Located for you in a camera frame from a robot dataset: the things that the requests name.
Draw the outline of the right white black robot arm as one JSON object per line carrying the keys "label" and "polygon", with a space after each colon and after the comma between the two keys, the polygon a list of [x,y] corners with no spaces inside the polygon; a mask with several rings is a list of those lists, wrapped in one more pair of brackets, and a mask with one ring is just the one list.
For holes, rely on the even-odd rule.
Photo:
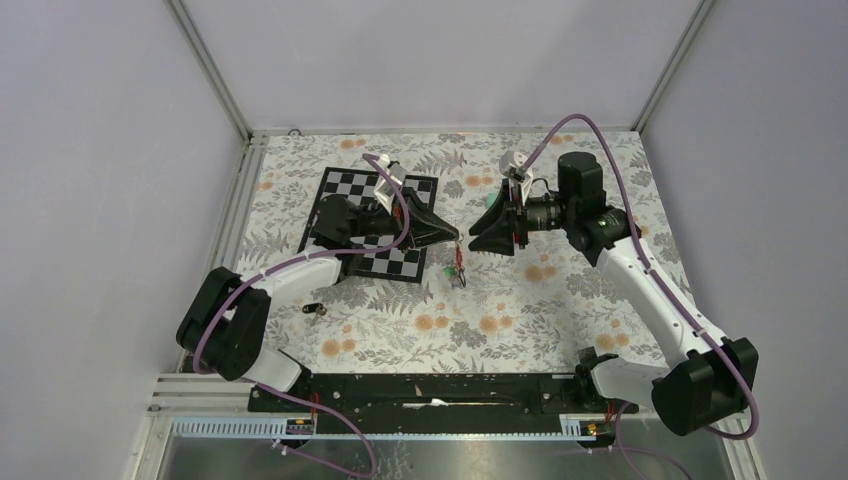
{"label": "right white black robot arm", "polygon": [[575,369],[577,405],[589,412],[611,400],[646,406],[679,436],[743,411],[756,427],[752,386],[759,355],[753,344],[727,337],[655,265],[627,212],[608,204],[603,169],[593,154],[566,153],[557,167],[557,190],[531,196],[535,179],[527,156],[506,152],[499,161],[501,187],[470,228],[469,248],[512,256],[528,244],[530,233],[562,230],[648,326],[666,367],[587,350]]}

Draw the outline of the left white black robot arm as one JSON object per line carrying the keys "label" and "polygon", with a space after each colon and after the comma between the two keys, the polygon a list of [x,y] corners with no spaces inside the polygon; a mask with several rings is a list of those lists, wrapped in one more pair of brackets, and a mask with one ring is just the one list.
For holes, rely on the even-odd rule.
{"label": "left white black robot arm", "polygon": [[367,250],[356,237],[391,237],[387,250],[419,249],[453,242],[459,231],[406,188],[389,207],[372,201],[357,206],[338,194],[322,199],[311,246],[248,279],[225,268],[210,271],[176,333],[191,353],[194,370],[207,368],[228,381],[246,380],[272,389],[288,411],[309,401],[305,367],[264,344],[267,319],[279,305],[330,287],[354,274]]}

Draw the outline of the keyring with coloured key tags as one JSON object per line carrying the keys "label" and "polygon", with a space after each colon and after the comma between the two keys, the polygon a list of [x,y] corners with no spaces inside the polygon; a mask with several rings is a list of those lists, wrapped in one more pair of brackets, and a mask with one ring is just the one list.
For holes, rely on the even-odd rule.
{"label": "keyring with coloured key tags", "polygon": [[453,263],[444,268],[444,274],[453,288],[467,287],[461,240],[454,242]]}

